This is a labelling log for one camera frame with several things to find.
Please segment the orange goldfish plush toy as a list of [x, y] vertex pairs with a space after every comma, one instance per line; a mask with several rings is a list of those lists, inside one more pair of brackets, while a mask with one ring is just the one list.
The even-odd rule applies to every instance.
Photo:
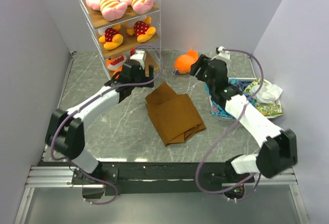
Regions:
[[192, 64], [198, 60], [198, 52], [190, 49], [187, 53], [180, 55], [175, 63], [173, 74], [188, 74]]

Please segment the yellow frog plush polka dress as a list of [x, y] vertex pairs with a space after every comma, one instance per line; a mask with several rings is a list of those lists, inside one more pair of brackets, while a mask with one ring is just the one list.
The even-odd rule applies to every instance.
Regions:
[[123, 43], [123, 35], [119, 32], [121, 29], [120, 24], [112, 27], [98, 29], [100, 35], [99, 42], [103, 43], [106, 50], [113, 50]]

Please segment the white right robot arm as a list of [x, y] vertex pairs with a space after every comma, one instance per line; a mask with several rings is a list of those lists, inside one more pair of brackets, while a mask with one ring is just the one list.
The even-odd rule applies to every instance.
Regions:
[[225, 176], [237, 182], [245, 173], [261, 173], [272, 178], [297, 164], [297, 137], [283, 130], [261, 114], [238, 87], [229, 83], [227, 65], [223, 60], [202, 54], [192, 64], [190, 75], [205, 82], [211, 100], [231, 114], [255, 138], [260, 147], [258, 154], [239, 155], [228, 161]]

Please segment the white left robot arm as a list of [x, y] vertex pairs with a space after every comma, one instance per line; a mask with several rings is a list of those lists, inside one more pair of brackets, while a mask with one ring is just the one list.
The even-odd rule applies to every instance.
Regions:
[[128, 60], [122, 70], [113, 75], [101, 89], [84, 102], [67, 110], [56, 109], [50, 118], [45, 143], [51, 156], [56, 151], [84, 171], [91, 184], [102, 179], [101, 163], [85, 148], [85, 129], [107, 109], [128, 97], [135, 87], [154, 86], [154, 66], [149, 73], [137, 60]]

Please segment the orange shark plush toy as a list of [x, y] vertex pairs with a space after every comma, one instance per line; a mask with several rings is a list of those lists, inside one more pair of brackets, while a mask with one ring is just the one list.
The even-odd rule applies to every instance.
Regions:
[[112, 77], [118, 71], [122, 70], [123, 63], [127, 61], [125, 54], [118, 54], [105, 60], [106, 67], [109, 71], [109, 75]]

